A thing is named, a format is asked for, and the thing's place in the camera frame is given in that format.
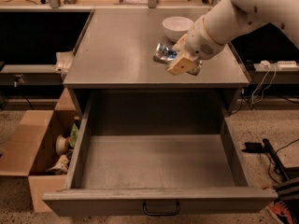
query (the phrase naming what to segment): cardboard box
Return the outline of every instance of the cardboard box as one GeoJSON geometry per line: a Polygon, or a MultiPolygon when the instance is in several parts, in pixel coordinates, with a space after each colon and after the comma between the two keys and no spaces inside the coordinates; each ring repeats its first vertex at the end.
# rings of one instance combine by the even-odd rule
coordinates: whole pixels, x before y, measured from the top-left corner
{"type": "Polygon", "coordinates": [[[67,137],[74,124],[75,110],[29,110],[0,158],[0,175],[28,176],[35,212],[50,212],[43,193],[64,188],[66,175],[46,170],[58,160],[56,139],[67,137]]]}

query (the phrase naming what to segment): black handle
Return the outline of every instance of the black handle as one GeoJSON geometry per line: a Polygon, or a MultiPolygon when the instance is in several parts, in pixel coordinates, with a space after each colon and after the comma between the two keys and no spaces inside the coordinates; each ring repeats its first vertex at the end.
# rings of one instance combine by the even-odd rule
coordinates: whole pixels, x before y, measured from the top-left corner
{"type": "Polygon", "coordinates": [[[167,212],[167,213],[152,213],[149,212],[147,209],[147,203],[143,203],[143,212],[145,215],[150,216],[150,217],[170,217],[170,216],[175,216],[179,213],[179,202],[176,202],[176,210],[173,212],[167,212]]]}

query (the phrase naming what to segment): speckled floor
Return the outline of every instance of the speckled floor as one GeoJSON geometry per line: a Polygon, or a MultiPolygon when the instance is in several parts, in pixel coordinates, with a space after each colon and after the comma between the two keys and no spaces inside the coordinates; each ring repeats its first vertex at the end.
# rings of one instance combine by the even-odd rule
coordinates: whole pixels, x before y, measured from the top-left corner
{"type": "MultiPolygon", "coordinates": [[[[0,152],[5,151],[6,142],[14,133],[23,110],[4,110],[0,112],[0,152]]],[[[231,116],[240,148],[244,142],[262,142],[268,138],[275,149],[299,138],[299,106],[278,100],[259,103],[255,110],[243,104],[242,109],[231,116]]],[[[299,166],[299,144],[287,147],[279,156],[286,166],[299,166]]],[[[271,186],[268,175],[269,160],[263,154],[244,154],[249,172],[259,188],[271,186]]],[[[57,217],[53,213],[36,214],[31,204],[30,190],[25,177],[0,177],[0,223],[277,223],[263,209],[257,214],[198,215],[176,217],[57,217]]]]}

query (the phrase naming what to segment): open drawer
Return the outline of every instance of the open drawer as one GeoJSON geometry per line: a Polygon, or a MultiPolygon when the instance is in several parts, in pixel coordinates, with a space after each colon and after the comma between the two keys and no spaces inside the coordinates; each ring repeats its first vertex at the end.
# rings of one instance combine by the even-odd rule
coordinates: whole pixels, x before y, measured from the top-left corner
{"type": "Polygon", "coordinates": [[[215,90],[94,90],[59,216],[258,212],[276,198],[249,181],[215,90]]]}

